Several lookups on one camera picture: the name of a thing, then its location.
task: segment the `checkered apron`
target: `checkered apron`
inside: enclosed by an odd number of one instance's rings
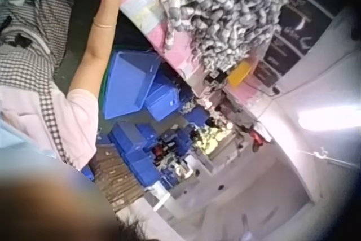
[[[65,53],[71,7],[69,0],[26,0],[21,7],[0,7],[0,23],[12,17],[0,36],[0,85],[38,93],[42,117],[58,154],[74,166],[63,149],[51,97],[51,82]],[[18,34],[32,44],[26,49],[10,46],[8,42]]]

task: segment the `pink shirt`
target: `pink shirt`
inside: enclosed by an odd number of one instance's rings
[[[96,151],[98,101],[82,89],[72,90],[65,97],[55,84],[51,94],[63,148],[81,170]],[[58,153],[42,118],[37,93],[0,86],[0,105],[7,122],[34,139],[41,149]]]

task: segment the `white plastic parts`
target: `white plastic parts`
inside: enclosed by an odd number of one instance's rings
[[[279,31],[279,15],[288,0],[162,0],[169,19],[165,48],[174,31],[188,31],[193,53],[206,70],[227,71],[251,48]]]

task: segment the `gold bracelet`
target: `gold bracelet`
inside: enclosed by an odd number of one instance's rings
[[[102,25],[102,24],[98,24],[96,21],[95,21],[95,17],[93,18],[93,25],[95,25],[96,27],[98,28],[115,28],[115,25]]]

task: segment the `light blue sleeve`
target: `light blue sleeve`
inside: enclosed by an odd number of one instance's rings
[[[36,142],[28,136],[13,128],[3,120],[0,120],[0,151],[30,151],[44,154],[56,158],[56,154],[51,150],[42,150]]]

